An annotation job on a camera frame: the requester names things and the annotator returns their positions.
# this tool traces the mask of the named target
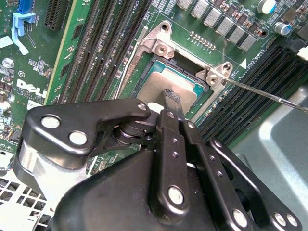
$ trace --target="screwdriver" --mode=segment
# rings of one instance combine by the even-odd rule
[[[294,103],[294,102],[285,100],[285,99],[283,99],[283,98],[281,98],[281,97],[278,97],[278,96],[269,94],[269,93],[264,92],[264,91],[262,91],[262,90],[259,90],[259,89],[250,87],[250,86],[245,85],[245,84],[243,84],[243,83],[236,82],[236,81],[234,81],[234,80],[232,80],[232,79],[229,79],[229,78],[224,78],[223,80],[225,80],[226,82],[229,82],[229,83],[231,83],[231,84],[233,84],[233,85],[235,85],[235,86],[238,86],[238,87],[240,87],[240,88],[244,88],[244,89],[246,89],[246,90],[252,91],[252,92],[254,92],[254,93],[256,93],[256,94],[265,96],[265,97],[267,97],[267,98],[269,98],[269,99],[271,99],[271,100],[274,100],[274,101],[276,101],[276,102],[278,102],[278,103],[287,105],[287,106],[289,106],[289,107],[295,108],[295,109],[297,109],[297,110],[300,110],[300,111],[305,112],[305,113],[308,114],[308,108],[303,107],[303,106],[301,106],[301,105],[299,105],[299,104],[296,104],[296,103]]]

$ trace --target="blue connector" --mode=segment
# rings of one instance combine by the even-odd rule
[[[21,14],[31,13],[33,10],[34,0],[19,0],[19,7],[17,11]]]
[[[28,49],[19,41],[18,36],[25,35],[24,22],[34,23],[35,22],[35,13],[13,13],[12,20],[12,41],[15,43],[21,52],[22,55],[26,55],[29,53]]]

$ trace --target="motherboard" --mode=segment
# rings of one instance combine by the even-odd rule
[[[233,147],[308,79],[307,0],[0,2],[0,149],[15,153],[33,107],[172,89],[204,140]],[[89,161],[90,173],[138,150]]]

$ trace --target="black plastic lever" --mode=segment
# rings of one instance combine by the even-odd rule
[[[150,113],[138,99],[36,107],[26,114],[22,139],[58,165],[76,169],[103,152],[116,125],[146,120]]]
[[[196,165],[219,230],[258,230],[245,212],[215,150],[205,146],[192,122],[184,120],[180,127],[185,137],[187,160]]]
[[[252,214],[259,227],[264,230],[302,230],[295,214],[226,145],[217,140],[209,140],[207,145],[218,153],[245,210]]]
[[[178,117],[162,110],[156,129],[150,207],[161,223],[175,224],[190,208],[184,137]]]

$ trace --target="capacitor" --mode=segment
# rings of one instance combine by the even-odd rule
[[[13,68],[14,67],[14,61],[10,58],[5,58],[2,60],[2,65],[5,67],[5,68]]]
[[[7,101],[0,103],[0,115],[4,114],[7,110],[10,109],[10,107],[11,105]]]
[[[275,0],[260,0],[257,6],[259,13],[269,14],[273,13],[276,8]]]
[[[291,27],[283,22],[277,22],[274,31],[282,36],[286,36],[291,32]]]

